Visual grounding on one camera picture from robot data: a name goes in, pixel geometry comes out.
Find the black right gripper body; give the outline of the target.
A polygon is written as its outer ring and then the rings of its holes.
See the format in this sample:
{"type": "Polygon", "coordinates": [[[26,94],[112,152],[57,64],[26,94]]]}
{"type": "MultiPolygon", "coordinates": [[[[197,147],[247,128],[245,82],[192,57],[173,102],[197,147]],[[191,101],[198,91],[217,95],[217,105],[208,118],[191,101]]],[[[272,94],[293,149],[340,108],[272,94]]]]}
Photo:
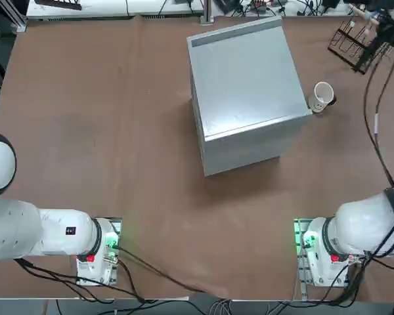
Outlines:
{"type": "Polygon", "coordinates": [[[388,44],[394,47],[394,8],[380,11],[378,26],[376,27],[376,39],[378,46],[388,44]]]}

